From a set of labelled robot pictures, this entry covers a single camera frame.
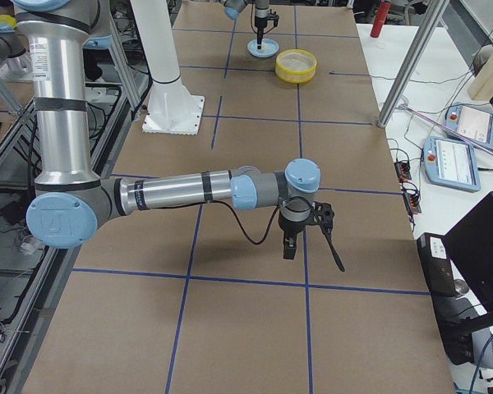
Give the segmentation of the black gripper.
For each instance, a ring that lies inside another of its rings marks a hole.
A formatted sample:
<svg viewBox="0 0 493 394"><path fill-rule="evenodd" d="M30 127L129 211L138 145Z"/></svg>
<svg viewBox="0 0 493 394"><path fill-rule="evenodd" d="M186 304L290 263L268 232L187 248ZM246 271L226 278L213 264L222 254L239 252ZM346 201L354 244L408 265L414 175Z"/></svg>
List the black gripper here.
<svg viewBox="0 0 493 394"><path fill-rule="evenodd" d="M303 199L289 201L279 213L279 227L283 231L283 258L295 259L297 235L307 226L318 226L327 241L334 262L341 272L345 271L342 259L332 241L334 210L324 202L307 203Z"/></svg>
<svg viewBox="0 0 493 394"><path fill-rule="evenodd" d="M276 11L270 8L254 7L254 26L256 27L256 46L258 49L262 48L264 29L270 22L273 23L273 27L278 26L279 15Z"/></svg>

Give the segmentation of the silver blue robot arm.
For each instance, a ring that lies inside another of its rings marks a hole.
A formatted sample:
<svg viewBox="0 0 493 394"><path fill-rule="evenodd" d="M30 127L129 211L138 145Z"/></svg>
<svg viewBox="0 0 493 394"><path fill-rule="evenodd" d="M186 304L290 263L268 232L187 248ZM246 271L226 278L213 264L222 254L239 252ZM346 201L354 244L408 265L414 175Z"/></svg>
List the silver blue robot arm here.
<svg viewBox="0 0 493 394"><path fill-rule="evenodd" d="M83 48L108 31L108 2L17 1L14 8L30 44L42 158L26 222L44 244L74 248L114 218L201 204L223 204L233 213L271 207L286 259L294 257L297 236L308 226L331 239L334 212L315 199L320 168L309 159L294 159L281 172L245 166L136 181L99 177L90 157Z"/></svg>
<svg viewBox="0 0 493 394"><path fill-rule="evenodd" d="M224 7L225 15L236 20L242 11L249 5L252 5L253 16L251 17L251 28L256 33L256 48L262 49L263 39L267 32L267 27L270 21L273 22L273 27L277 27L279 23L279 15L276 11L270 9L269 0L226 0L220 1Z"/></svg>

